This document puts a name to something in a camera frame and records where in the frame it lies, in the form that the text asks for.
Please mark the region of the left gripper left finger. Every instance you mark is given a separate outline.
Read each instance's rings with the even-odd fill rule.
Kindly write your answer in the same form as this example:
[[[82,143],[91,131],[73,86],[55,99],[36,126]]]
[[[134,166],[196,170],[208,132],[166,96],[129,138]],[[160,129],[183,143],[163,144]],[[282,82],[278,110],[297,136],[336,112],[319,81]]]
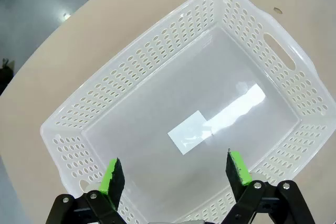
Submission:
[[[118,158],[112,159],[98,189],[78,198],[58,195],[46,223],[126,223],[118,213],[124,185],[121,162]]]

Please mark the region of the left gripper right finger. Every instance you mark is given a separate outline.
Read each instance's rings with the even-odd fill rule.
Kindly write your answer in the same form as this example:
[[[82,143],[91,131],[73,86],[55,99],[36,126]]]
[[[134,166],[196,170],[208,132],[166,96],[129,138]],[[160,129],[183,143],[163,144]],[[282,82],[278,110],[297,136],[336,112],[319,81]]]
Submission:
[[[223,223],[252,223],[257,214],[268,214],[273,223],[315,223],[293,180],[280,181],[277,186],[253,180],[237,151],[227,152],[225,171],[236,203]]]

